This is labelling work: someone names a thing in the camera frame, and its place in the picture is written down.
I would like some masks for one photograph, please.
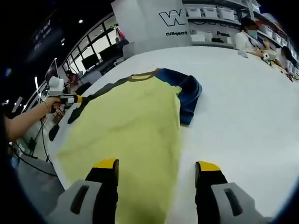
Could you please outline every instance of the letter w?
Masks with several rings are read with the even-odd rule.
[[[173,27],[176,25],[185,25],[184,19],[181,17],[182,9],[180,9],[179,13],[177,10],[171,10],[169,11],[169,14],[167,12],[159,13],[159,16],[162,18],[162,20],[165,22],[165,24],[168,27]]]

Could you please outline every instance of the t-shirt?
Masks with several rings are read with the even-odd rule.
[[[286,68],[287,59],[283,56],[281,48],[276,48],[276,59],[280,61],[283,68]]]
[[[180,123],[191,122],[201,90],[192,76],[158,69],[91,95],[57,155],[69,182],[116,158],[116,221],[164,224],[179,169]]]
[[[235,48],[238,50],[245,50],[246,52],[253,52],[256,47],[262,48],[261,43],[249,36],[244,31],[235,35]]]

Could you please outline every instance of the window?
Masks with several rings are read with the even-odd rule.
[[[71,56],[68,57],[67,61],[69,63],[69,70],[71,70],[74,73],[78,73],[79,71],[78,71],[75,63],[73,62],[73,59],[71,58]]]
[[[87,58],[88,56],[94,54],[92,47],[88,47],[85,49],[84,52],[82,52],[83,58]]]
[[[103,26],[99,25],[92,32],[90,32],[88,36],[89,36],[90,40],[93,41],[95,38],[100,36],[103,32],[104,32]]]
[[[110,44],[108,42],[108,39],[106,36],[102,37],[101,39],[98,39],[94,44],[93,44],[93,48],[95,50],[95,52],[97,53],[98,58],[100,59],[100,55],[99,53],[110,47]]]
[[[104,21],[104,25],[107,30],[110,29],[111,27],[113,27],[115,24],[117,24],[115,16],[112,16],[109,19],[107,19],[106,21]]]
[[[74,49],[74,51],[71,53],[71,55],[73,56],[73,58],[78,57],[78,55],[79,55],[78,47]]]
[[[116,41],[115,41],[115,39],[116,39],[116,30],[113,30],[110,33],[108,33],[108,36],[109,36],[111,44],[115,44],[116,43]]]
[[[77,65],[79,71],[82,71],[83,73],[86,72],[86,69],[85,69],[84,65],[82,64],[81,56],[78,56],[77,58],[75,58],[75,63]]]
[[[67,71],[69,69],[69,67],[68,67],[68,65],[67,65],[66,62],[63,64],[63,68],[64,68],[65,71]]]
[[[83,38],[83,40],[78,45],[80,50],[81,50],[81,53],[83,53],[86,50],[88,44],[89,44],[89,41],[88,41],[87,36],[86,36],[85,38]]]

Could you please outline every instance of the ceiling light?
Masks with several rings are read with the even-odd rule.
[[[37,84],[37,77],[34,77],[34,82],[36,83],[36,89],[38,90],[38,84]]]

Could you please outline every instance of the white shirt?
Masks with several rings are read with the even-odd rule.
[[[238,50],[245,50],[246,52],[255,51],[256,46],[260,47],[260,43],[252,38],[249,34],[244,31],[235,35],[235,48]]]
[[[287,59],[283,56],[281,48],[276,48],[276,59],[279,60],[283,68],[286,68]]]

